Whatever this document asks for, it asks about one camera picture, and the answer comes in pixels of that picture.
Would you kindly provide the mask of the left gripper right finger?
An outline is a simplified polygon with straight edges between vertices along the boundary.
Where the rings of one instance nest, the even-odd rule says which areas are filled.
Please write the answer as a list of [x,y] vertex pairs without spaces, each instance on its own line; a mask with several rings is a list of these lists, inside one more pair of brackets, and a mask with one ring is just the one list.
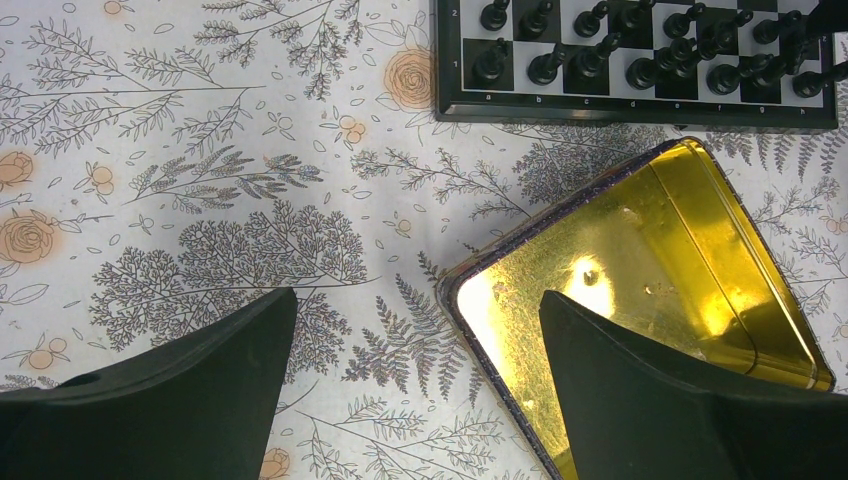
[[556,291],[539,309],[582,479],[843,479],[847,399],[739,374]]

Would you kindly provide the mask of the black white chess board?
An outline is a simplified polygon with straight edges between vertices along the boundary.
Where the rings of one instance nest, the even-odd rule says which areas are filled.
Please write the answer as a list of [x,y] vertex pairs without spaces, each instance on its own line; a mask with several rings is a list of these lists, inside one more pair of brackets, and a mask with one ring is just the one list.
[[437,115],[831,130],[843,1],[440,1]]

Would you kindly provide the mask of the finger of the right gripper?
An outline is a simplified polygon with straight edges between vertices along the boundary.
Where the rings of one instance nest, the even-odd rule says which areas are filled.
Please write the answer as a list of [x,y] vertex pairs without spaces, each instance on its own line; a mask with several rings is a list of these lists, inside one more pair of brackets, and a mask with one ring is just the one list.
[[847,0],[821,0],[809,13],[805,24],[807,38],[846,32]]

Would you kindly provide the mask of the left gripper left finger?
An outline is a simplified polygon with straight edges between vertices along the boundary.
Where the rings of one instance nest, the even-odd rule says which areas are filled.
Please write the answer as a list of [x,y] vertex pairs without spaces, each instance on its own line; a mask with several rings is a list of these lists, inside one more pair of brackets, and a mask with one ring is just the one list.
[[256,479],[298,301],[273,290],[223,319],[60,385],[1,396],[5,479]]

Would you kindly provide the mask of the yellow metal tray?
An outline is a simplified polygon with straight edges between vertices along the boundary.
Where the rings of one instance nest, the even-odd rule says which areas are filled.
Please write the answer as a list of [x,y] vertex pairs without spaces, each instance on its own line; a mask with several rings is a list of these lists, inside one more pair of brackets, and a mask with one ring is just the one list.
[[440,306],[553,479],[577,475],[538,318],[553,290],[732,371],[828,391],[802,308],[695,137],[608,170],[446,273]]

